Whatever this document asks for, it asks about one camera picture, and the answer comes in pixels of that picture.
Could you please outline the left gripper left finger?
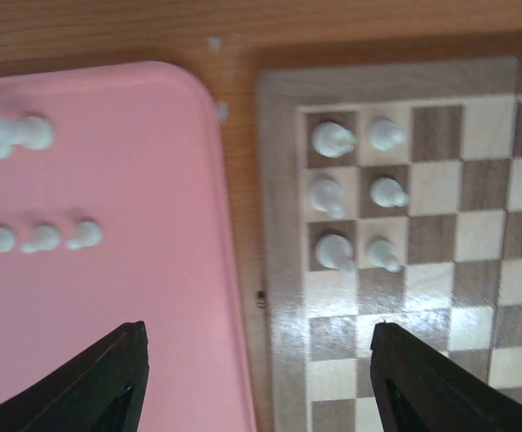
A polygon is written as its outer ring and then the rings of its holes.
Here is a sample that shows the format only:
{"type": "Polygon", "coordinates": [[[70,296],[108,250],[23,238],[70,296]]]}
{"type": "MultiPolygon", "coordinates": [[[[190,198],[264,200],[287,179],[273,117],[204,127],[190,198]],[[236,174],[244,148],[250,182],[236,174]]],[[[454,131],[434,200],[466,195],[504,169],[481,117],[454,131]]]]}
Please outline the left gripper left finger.
{"type": "Polygon", "coordinates": [[[145,323],[123,323],[1,403],[0,431],[136,431],[148,378],[145,323]]]}

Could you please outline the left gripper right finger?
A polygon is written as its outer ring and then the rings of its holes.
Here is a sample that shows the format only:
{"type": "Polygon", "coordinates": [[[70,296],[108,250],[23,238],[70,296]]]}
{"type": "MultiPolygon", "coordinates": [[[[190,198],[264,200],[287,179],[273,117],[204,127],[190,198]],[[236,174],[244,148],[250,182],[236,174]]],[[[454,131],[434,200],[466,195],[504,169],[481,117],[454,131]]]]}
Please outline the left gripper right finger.
{"type": "Polygon", "coordinates": [[[385,431],[522,431],[522,405],[494,390],[405,328],[378,323],[373,393],[385,431]]]}

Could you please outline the white chess knight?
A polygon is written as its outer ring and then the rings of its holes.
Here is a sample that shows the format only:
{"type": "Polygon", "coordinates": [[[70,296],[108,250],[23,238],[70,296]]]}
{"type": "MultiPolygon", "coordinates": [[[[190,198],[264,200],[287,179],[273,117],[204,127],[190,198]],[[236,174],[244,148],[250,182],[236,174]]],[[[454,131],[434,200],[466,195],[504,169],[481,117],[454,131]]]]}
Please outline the white chess knight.
{"type": "Polygon", "coordinates": [[[308,198],[313,209],[325,212],[334,220],[346,216],[344,193],[341,185],[331,177],[319,176],[310,183],[308,198]]]}

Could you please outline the white chess bishop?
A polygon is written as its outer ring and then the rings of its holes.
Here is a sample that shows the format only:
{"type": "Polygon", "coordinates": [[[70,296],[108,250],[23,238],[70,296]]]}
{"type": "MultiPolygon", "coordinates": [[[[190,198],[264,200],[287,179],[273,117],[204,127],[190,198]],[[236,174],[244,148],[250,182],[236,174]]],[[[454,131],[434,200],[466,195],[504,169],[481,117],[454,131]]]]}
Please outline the white chess bishop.
{"type": "Polygon", "coordinates": [[[314,255],[318,263],[327,269],[351,275],[356,270],[354,251],[347,238],[338,234],[328,234],[318,240],[314,255]]]}

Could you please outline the white chess rook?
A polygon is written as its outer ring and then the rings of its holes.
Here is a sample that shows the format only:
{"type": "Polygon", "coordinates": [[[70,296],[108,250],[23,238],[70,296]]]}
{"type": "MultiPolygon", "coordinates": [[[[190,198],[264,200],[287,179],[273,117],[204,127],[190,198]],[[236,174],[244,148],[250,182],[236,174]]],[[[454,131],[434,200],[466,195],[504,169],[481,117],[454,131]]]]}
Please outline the white chess rook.
{"type": "Polygon", "coordinates": [[[333,121],[320,123],[311,134],[312,148],[326,158],[340,158],[353,152],[357,137],[349,129],[333,121]]]}

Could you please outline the white chess pawn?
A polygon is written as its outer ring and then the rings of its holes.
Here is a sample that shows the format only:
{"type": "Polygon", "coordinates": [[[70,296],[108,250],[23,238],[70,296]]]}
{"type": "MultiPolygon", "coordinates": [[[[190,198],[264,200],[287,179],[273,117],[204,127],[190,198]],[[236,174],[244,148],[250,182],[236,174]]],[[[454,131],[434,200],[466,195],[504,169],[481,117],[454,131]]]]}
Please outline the white chess pawn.
{"type": "Polygon", "coordinates": [[[369,140],[376,150],[391,151],[404,145],[406,139],[405,130],[386,117],[378,117],[370,124],[369,140]]]}
{"type": "Polygon", "coordinates": [[[401,184],[389,177],[376,179],[369,190],[372,201],[383,208],[406,207],[409,195],[401,184]]]}
{"type": "Polygon", "coordinates": [[[395,246],[386,238],[373,238],[368,244],[366,254],[370,263],[376,268],[390,273],[398,273],[402,269],[395,246]]]}

